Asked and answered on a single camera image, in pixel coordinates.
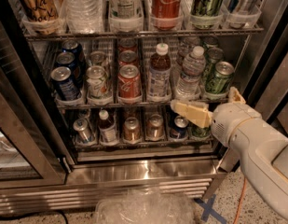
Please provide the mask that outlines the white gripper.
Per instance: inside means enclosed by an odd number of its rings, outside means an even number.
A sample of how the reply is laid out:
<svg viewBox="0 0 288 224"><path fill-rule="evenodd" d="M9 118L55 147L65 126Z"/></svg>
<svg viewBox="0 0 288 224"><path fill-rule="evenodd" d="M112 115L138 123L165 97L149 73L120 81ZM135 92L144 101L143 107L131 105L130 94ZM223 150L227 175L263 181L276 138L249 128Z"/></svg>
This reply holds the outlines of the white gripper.
<svg viewBox="0 0 288 224"><path fill-rule="evenodd" d="M171 109L178 115L200 128L211 126L213 136L224 146L244 148L263 146L263 137L256 138L248 125L254 124L257 131L263 130L263 120L259 112L248 105L236 87L231 87L227 104L216 107L212 113L209 105L203 102L172 100Z"/></svg>

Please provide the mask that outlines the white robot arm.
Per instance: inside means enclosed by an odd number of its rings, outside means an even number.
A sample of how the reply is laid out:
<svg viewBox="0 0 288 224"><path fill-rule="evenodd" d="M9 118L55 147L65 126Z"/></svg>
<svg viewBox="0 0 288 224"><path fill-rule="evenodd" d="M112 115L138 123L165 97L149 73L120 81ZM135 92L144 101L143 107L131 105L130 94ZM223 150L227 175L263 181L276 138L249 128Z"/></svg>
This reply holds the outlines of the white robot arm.
<svg viewBox="0 0 288 224"><path fill-rule="evenodd" d="M232 87L228 101L213 112L203 102L172 100L171 109L239 155L240 168L254 190L288 220L288 138L266 123Z"/></svg>

